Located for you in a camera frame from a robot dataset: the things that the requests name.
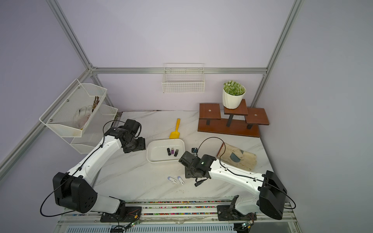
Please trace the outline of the white plastic storage box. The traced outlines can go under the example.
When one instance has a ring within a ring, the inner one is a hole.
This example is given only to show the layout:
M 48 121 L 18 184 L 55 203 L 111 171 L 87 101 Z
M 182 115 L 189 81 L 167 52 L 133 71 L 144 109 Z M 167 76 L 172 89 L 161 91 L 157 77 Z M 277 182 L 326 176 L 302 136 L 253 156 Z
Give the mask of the white plastic storage box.
M 167 148 L 174 148 L 174 151 L 178 149 L 178 155 L 168 156 Z M 185 143 L 181 139 L 154 140 L 147 147 L 147 160 L 150 163 L 177 162 L 185 151 Z

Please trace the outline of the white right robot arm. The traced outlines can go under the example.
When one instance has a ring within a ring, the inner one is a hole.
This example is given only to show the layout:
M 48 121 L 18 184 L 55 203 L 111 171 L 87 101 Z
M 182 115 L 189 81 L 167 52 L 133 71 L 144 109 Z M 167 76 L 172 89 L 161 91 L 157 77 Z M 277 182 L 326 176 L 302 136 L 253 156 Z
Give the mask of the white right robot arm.
M 251 193 L 248 197 L 237 195 L 234 198 L 234 211 L 241 215 L 261 212 L 276 220 L 283 218 L 287 190 L 274 172 L 252 173 L 223 163 L 216 157 L 205 154 L 200 158 L 190 152 L 185 152 L 179 163 L 195 179 L 221 180 Z

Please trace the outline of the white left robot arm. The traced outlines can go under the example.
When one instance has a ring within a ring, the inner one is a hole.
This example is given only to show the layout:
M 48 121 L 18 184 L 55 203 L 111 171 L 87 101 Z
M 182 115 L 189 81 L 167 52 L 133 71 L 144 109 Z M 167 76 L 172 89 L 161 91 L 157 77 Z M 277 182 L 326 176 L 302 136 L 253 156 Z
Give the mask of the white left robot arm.
M 124 217 L 125 201 L 98 194 L 93 183 L 103 165 L 117 151 L 130 153 L 146 149 L 145 138 L 140 136 L 141 130 L 139 122 L 127 119 L 121 126 L 104 131 L 98 145 L 81 162 L 68 172 L 59 172 L 54 176 L 55 203 L 79 213 L 92 211 Z

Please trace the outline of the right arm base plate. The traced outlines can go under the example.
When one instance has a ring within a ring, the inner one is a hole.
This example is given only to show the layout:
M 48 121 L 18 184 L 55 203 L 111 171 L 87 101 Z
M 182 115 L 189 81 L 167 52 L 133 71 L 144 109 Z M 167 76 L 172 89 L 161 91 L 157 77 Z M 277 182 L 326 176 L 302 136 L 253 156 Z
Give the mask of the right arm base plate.
M 256 221 L 256 213 L 248 213 L 246 215 L 241 214 L 234 207 L 229 205 L 218 205 L 217 206 L 218 220 L 219 221 Z

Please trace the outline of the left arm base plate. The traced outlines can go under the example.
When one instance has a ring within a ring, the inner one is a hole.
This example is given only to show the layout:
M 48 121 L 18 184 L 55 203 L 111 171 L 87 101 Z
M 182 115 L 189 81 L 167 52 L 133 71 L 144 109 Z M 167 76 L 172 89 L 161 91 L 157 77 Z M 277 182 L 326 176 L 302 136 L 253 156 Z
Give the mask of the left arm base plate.
M 100 218 L 100 222 L 103 223 L 121 223 L 121 222 L 134 222 L 140 219 L 142 207 L 130 206 L 120 207 L 116 213 L 109 214 L 103 213 Z

